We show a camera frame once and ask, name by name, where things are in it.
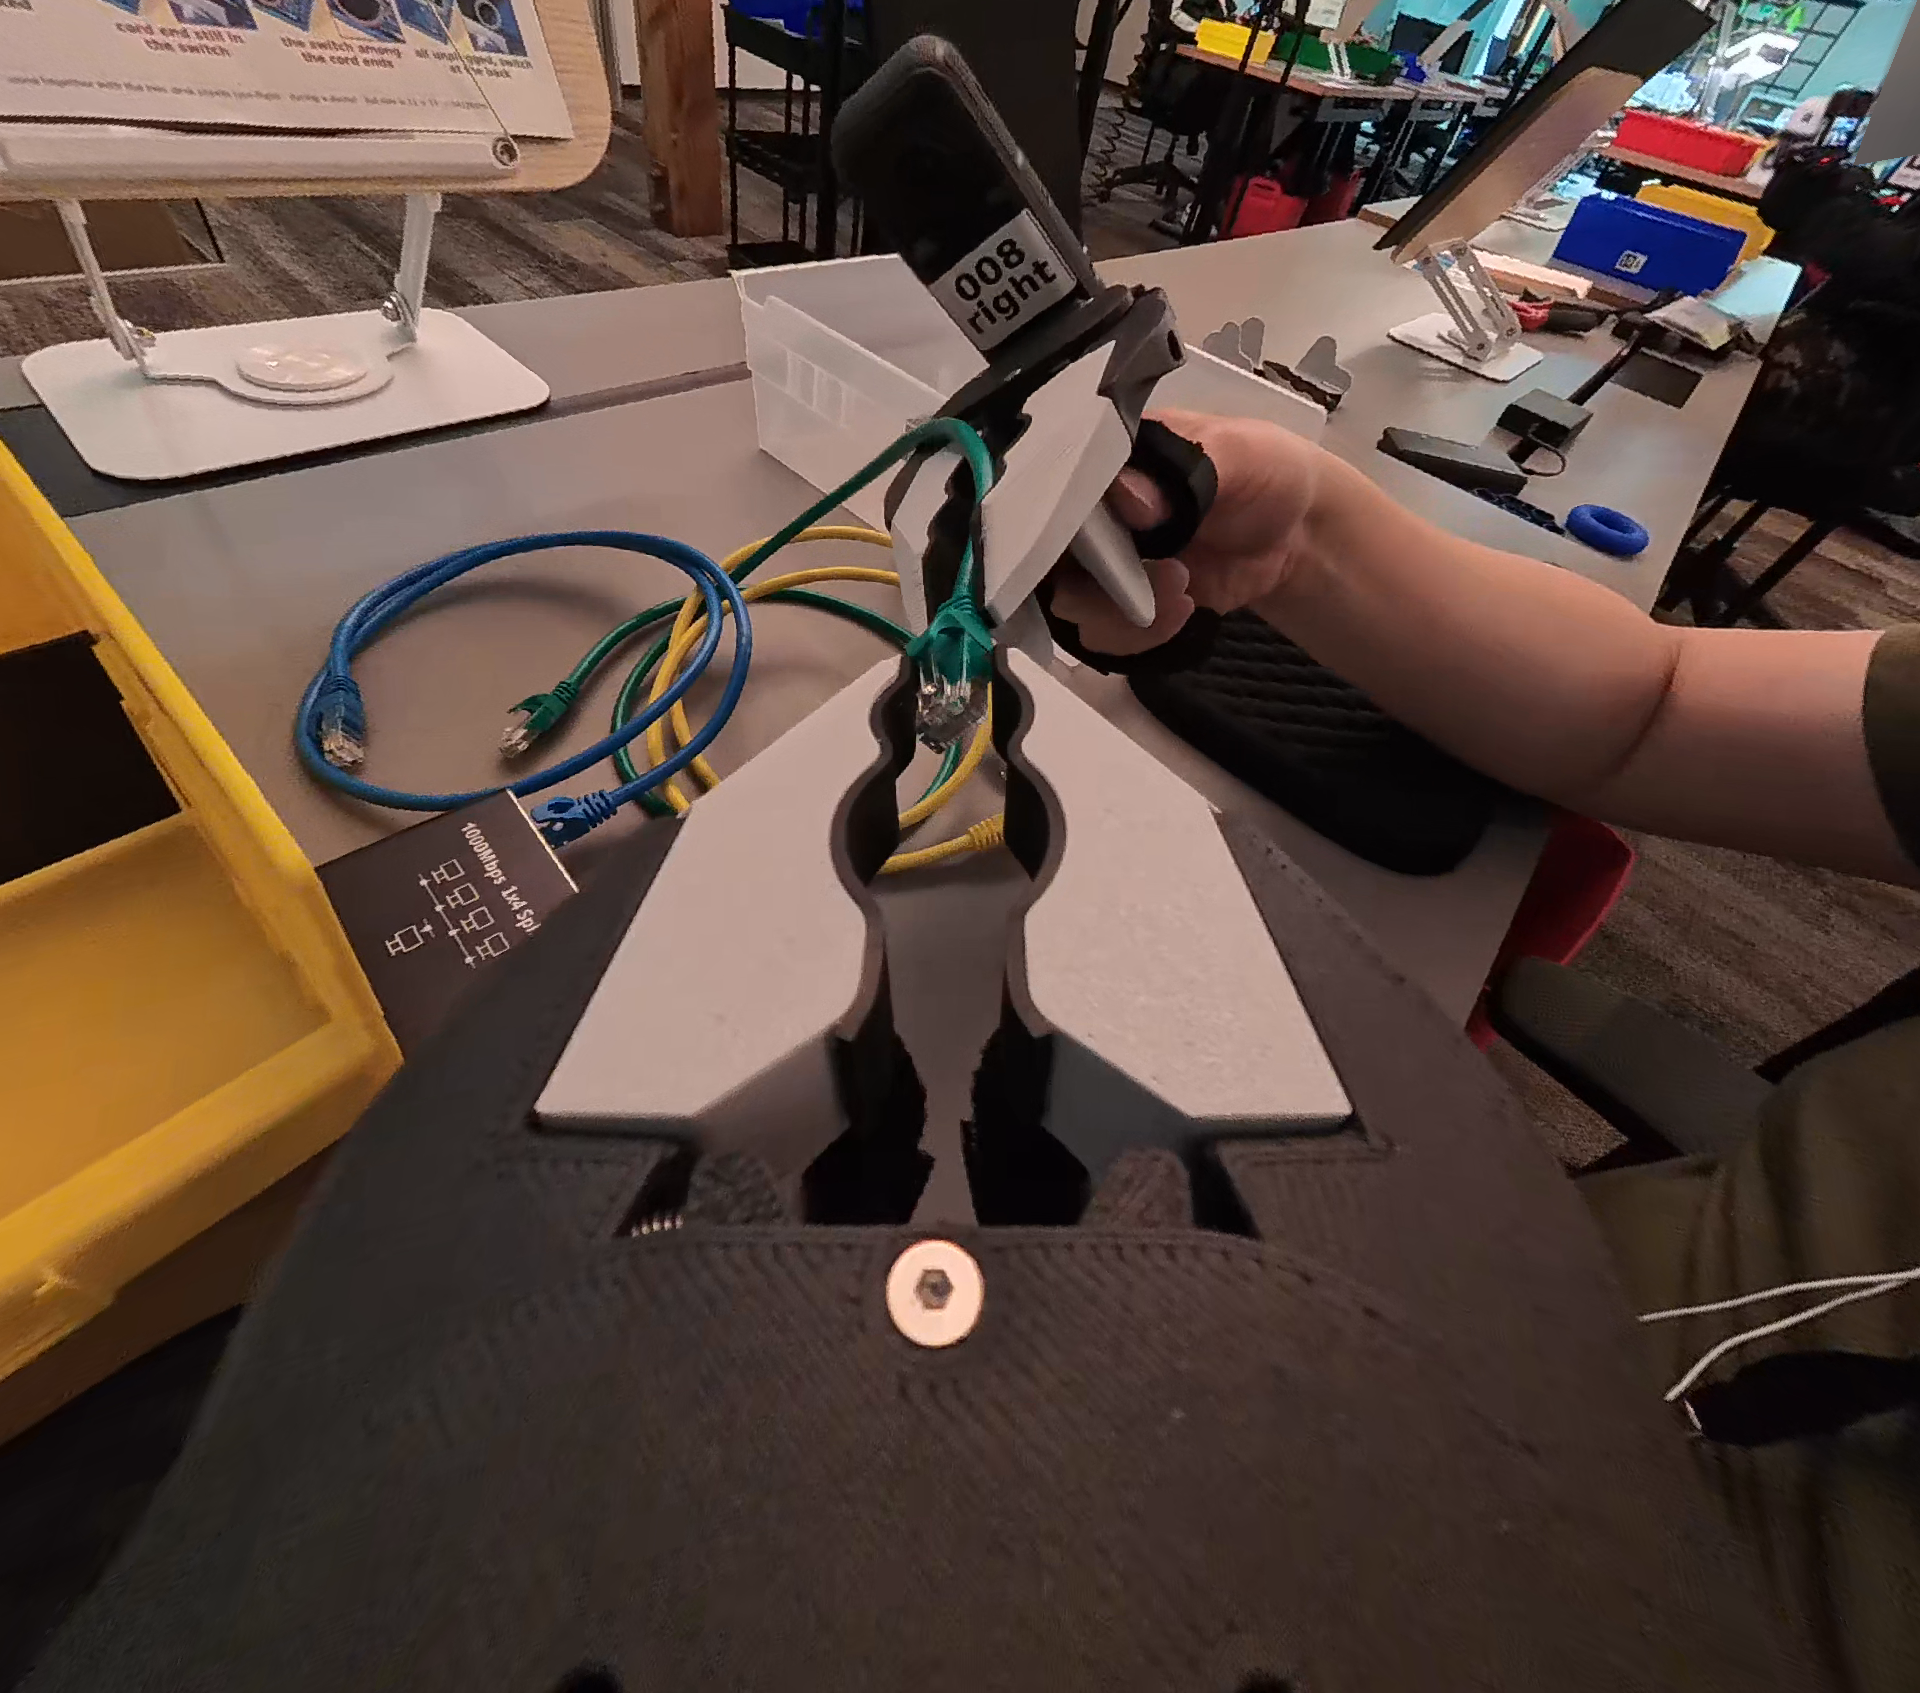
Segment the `white folding stand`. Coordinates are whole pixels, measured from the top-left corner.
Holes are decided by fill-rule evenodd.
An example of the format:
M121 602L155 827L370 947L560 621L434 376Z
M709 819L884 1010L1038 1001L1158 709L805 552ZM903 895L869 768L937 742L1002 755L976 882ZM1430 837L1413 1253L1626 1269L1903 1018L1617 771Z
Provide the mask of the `white folding stand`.
M1439 309L1391 327L1391 341L1494 384L1513 384L1541 364L1542 352L1526 341L1514 303L1468 240L1428 243L1411 266Z

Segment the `person's right forearm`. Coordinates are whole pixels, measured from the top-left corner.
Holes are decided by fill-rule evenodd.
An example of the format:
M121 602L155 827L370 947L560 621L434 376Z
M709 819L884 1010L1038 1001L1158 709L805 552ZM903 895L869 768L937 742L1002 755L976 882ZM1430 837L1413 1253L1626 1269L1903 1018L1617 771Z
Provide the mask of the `person's right forearm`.
M1314 470L1267 617L1519 793L1646 834L1917 885L1866 737L1868 630L1663 625L1592 577Z

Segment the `green storage bin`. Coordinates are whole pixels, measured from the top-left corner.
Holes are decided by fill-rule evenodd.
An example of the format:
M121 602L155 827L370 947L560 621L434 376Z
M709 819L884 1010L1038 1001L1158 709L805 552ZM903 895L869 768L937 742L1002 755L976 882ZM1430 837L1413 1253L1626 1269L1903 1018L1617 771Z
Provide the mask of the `green storage bin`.
M1294 67L1373 85L1387 85L1403 75L1403 60L1394 50L1367 38L1331 39L1314 31L1275 38L1268 64L1275 70Z

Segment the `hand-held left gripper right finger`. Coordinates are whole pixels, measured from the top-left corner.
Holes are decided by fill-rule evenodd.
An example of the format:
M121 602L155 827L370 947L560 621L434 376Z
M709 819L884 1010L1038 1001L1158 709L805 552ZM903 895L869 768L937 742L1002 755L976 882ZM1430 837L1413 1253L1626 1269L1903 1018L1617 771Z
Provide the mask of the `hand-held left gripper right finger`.
M1024 887L973 1072L973 1215L1252 1226L1227 1148L1354 1106L1222 817L1034 656L994 675Z

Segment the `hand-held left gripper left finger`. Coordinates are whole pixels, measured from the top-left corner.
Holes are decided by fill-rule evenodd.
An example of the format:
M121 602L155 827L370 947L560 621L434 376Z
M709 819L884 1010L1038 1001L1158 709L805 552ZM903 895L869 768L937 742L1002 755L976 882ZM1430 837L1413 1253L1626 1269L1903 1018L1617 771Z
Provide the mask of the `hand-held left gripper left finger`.
M545 1083L541 1128L749 1156L820 1224L905 1224L935 1162L877 881L919 672L879 663L683 817Z

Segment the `black power adapter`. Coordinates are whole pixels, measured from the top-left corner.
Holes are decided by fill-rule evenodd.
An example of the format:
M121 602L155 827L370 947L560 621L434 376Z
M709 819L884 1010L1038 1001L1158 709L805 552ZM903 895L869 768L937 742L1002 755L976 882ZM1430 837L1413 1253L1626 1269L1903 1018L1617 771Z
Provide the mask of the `black power adapter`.
M1529 480L1507 449L1484 440L1467 441L1389 425L1376 445L1392 460L1472 491L1519 496Z

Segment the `clear plastic bin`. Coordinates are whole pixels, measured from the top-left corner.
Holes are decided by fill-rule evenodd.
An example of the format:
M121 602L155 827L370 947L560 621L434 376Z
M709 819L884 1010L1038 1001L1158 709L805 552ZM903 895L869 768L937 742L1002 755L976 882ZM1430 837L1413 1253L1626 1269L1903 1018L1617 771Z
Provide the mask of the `clear plastic bin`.
M755 268L732 281L759 444L817 490L843 483L984 368L892 254Z

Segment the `yellow plastic bin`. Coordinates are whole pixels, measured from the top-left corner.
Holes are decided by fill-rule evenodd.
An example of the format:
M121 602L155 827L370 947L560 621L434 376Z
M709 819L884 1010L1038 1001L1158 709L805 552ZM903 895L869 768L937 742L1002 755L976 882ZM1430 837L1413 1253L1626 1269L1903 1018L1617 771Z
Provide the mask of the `yellow plastic bin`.
M322 882L3 465L3 1438L247 1302L401 1048Z

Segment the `black network splitter box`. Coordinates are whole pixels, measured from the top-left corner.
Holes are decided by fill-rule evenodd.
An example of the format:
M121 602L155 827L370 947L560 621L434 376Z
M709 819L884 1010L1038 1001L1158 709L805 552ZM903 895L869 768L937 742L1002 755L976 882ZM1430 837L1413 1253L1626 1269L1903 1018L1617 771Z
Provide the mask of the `black network splitter box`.
M569 863L498 793L325 864L321 882L401 1052L511 1061L533 1097L685 827L645 819Z

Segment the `person's right hand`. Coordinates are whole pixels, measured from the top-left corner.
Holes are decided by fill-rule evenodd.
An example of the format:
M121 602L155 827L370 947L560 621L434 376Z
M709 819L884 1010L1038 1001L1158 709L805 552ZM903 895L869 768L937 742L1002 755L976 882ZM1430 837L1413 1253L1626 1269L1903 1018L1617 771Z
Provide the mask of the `person's right hand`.
M1216 496L1181 554L1147 564L1149 625L1132 625L1082 568L1059 577L1056 610L1075 617L1091 647L1142 652L1200 610L1227 614L1277 598L1332 538L1353 493L1373 490L1349 462L1273 421L1169 407L1162 424L1209 456Z

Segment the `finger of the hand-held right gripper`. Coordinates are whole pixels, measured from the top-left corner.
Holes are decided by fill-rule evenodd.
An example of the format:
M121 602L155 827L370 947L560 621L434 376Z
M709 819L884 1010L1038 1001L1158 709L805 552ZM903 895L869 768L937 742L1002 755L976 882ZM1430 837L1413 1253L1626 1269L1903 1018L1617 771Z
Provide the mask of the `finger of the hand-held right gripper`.
M982 512L994 457L949 420L912 437L919 444L886 491L908 656L917 667L991 667L996 623Z
M1080 358L1029 398L1027 425L978 508L980 600L996 629L1014 625L1068 555L1131 610L1131 532L1107 508L1131 425L1101 388L1107 371L1107 358Z

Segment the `black tilted board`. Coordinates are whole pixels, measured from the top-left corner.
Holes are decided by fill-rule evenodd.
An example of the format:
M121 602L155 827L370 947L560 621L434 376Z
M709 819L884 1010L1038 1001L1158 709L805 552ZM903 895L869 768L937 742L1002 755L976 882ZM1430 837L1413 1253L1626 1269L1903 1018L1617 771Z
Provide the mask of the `black tilted board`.
M1398 263L1477 240L1615 122L1657 73L1712 27L1693 0L1620 0L1375 247Z

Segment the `white mounting plate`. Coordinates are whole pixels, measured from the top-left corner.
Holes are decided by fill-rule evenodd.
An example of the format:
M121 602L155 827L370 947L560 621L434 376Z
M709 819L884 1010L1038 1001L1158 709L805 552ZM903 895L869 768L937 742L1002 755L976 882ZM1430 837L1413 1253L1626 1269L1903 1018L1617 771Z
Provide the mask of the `white mounting plate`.
M23 376L109 480L204 480L551 404L551 384L461 314L427 306L441 191L402 204L397 278L375 309L155 334L112 299L84 205L56 200L102 337L48 344Z

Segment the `black mesh pad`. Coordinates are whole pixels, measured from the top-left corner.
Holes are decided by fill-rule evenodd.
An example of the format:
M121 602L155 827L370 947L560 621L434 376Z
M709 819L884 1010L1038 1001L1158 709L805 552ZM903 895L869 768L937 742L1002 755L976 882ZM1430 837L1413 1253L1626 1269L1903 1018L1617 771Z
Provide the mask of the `black mesh pad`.
M1127 685L1203 758L1369 864L1453 873L1516 802L1251 610L1203 617Z

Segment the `red storage bin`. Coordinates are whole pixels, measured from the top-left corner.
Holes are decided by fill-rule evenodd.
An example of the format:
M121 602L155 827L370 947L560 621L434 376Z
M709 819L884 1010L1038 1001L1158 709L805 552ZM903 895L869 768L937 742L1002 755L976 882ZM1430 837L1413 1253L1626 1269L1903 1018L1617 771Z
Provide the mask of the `red storage bin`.
M1746 178L1766 141L1733 127L1646 108L1626 108L1609 141L1611 155L1637 153L1717 178Z

